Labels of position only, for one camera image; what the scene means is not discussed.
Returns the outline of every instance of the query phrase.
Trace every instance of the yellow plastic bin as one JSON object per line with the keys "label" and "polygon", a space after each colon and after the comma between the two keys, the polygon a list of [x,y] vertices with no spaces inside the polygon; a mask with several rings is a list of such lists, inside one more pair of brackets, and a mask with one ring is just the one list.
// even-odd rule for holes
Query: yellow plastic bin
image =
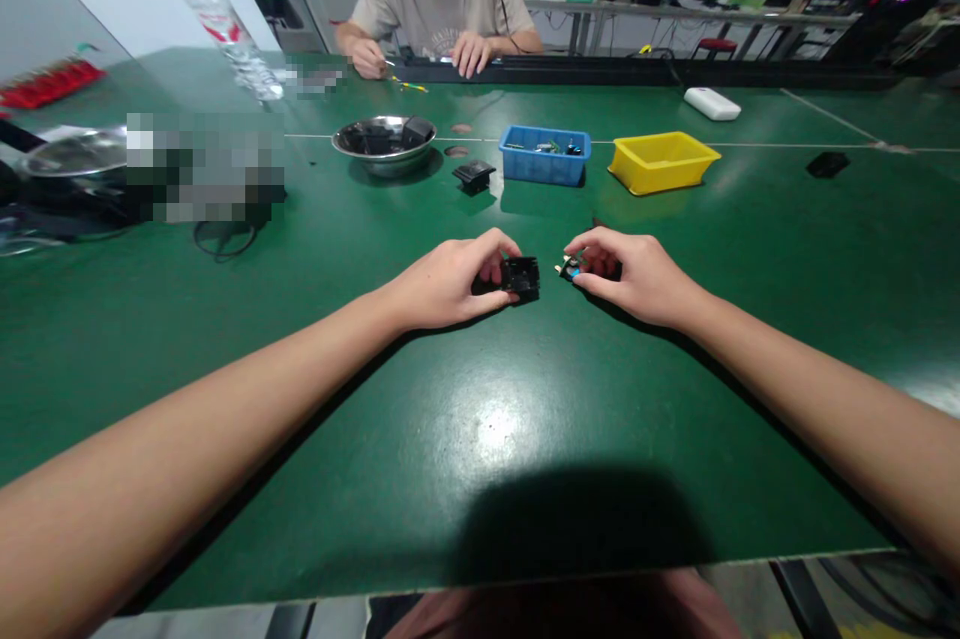
{"label": "yellow plastic bin", "polygon": [[643,196],[694,186],[720,155],[689,134],[670,132],[615,139],[609,171],[631,194]]}

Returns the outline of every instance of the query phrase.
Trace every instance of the forearm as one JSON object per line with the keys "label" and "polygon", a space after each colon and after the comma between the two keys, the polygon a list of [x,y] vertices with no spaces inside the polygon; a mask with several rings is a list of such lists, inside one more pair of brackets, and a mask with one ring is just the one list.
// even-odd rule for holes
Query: forearm
{"label": "forearm", "polygon": [[960,422],[705,295],[678,328],[960,580]]}
{"label": "forearm", "polygon": [[92,630],[399,334],[361,297],[0,491],[0,635]]}
{"label": "forearm", "polygon": [[343,56],[351,54],[351,49],[355,41],[370,38],[372,37],[353,22],[344,22],[337,27],[337,46],[340,48],[340,53]]}
{"label": "forearm", "polygon": [[496,56],[507,54],[542,54],[543,42],[540,40],[540,33],[536,29],[521,31],[512,37],[493,37],[493,48]]}

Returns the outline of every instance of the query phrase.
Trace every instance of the blue plastic bin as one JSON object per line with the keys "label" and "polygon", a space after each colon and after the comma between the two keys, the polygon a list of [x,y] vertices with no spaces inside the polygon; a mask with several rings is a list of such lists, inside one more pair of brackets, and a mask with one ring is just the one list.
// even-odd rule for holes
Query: blue plastic bin
{"label": "blue plastic bin", "polygon": [[[537,144],[551,140],[561,149],[573,142],[583,154],[567,156],[536,151]],[[507,144],[520,144],[525,148],[511,149]],[[503,152],[503,176],[506,179],[577,186],[590,158],[590,135],[561,129],[509,126],[500,137],[500,151]]]}

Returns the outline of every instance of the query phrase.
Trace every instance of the stool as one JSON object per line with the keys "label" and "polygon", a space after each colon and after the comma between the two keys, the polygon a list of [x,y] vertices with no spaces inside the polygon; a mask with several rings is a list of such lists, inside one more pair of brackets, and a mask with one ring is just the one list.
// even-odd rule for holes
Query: stool
{"label": "stool", "polygon": [[733,53],[737,50],[737,43],[730,41],[729,39],[701,39],[700,43],[697,44],[697,48],[693,52],[691,59],[697,58],[697,52],[701,49],[706,49],[709,54],[707,54],[707,61],[711,61],[716,58],[717,54],[723,52],[724,54],[729,53],[729,61],[733,61]]}

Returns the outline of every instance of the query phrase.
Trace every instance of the person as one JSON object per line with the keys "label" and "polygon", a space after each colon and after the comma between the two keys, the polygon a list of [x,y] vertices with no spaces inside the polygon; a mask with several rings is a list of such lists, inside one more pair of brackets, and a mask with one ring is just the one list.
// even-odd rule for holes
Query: person
{"label": "person", "polygon": [[402,28],[420,56],[449,56],[468,79],[504,54],[538,54],[543,43],[523,0],[359,0],[337,28],[340,53],[360,76],[383,79],[387,64],[377,42]]}
{"label": "person", "polygon": [[[960,421],[710,294],[653,237],[601,227],[564,251],[583,252],[578,287],[690,336],[960,579]],[[0,636],[94,630],[394,340],[516,302],[502,290],[471,294],[478,276],[501,282],[504,254],[520,248],[498,229],[446,241],[383,287],[0,490]],[[617,263],[622,276],[612,281]]]}

